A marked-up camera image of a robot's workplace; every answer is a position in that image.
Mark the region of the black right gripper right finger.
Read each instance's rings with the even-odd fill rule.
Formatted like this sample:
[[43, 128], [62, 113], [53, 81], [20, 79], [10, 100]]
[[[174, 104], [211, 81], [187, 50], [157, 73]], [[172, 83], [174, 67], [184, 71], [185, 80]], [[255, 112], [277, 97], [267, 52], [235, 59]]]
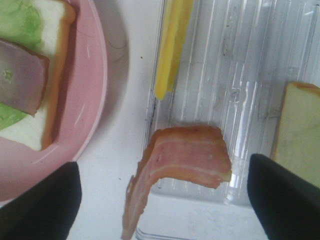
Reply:
[[320, 238], [320, 189], [262, 154], [252, 154], [247, 193], [270, 240]]

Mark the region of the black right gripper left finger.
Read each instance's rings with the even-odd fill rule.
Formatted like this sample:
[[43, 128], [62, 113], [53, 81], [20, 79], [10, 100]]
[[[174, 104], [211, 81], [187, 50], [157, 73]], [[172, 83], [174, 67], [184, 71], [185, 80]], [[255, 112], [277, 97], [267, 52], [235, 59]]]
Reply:
[[2, 240], [65, 240], [82, 201], [79, 167], [67, 162], [0, 209]]

